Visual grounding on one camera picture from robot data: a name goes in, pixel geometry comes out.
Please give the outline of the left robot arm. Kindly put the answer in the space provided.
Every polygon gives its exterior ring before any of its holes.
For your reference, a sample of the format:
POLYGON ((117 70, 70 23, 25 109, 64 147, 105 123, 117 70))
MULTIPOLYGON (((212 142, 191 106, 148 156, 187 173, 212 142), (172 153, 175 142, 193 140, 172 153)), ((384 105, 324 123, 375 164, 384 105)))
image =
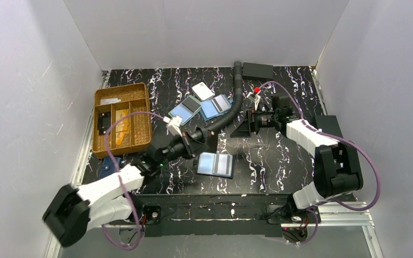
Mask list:
POLYGON ((61 246, 69 247, 78 242, 85 233, 101 226, 106 238, 114 243, 106 230, 106 224, 115 220, 133 217, 140 237, 145 231, 145 217, 139 215, 130 192, 149 183, 161 172, 164 164, 180 157, 191 159, 206 151, 203 145, 220 129, 232 123, 228 116, 217 123, 198 128, 190 135, 179 128, 180 117, 163 117, 163 122, 174 136, 165 148, 147 149, 140 154, 135 164, 120 167, 116 157, 108 148, 107 153, 114 171, 96 182, 74 188, 66 184, 60 188, 42 216, 61 246))

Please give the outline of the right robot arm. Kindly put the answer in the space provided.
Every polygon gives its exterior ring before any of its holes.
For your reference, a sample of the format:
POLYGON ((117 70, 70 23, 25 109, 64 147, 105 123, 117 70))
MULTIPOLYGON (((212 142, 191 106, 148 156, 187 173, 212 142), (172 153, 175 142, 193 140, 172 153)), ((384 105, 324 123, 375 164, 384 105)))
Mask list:
POLYGON ((286 138, 296 142, 314 158, 314 180, 287 199, 287 214, 305 210, 337 196, 350 194, 363 187, 358 155, 351 147, 322 135, 305 119, 294 115, 288 97, 272 96, 272 106, 259 108, 260 96, 247 96, 253 107, 243 122, 247 137, 261 128, 273 127, 286 138))

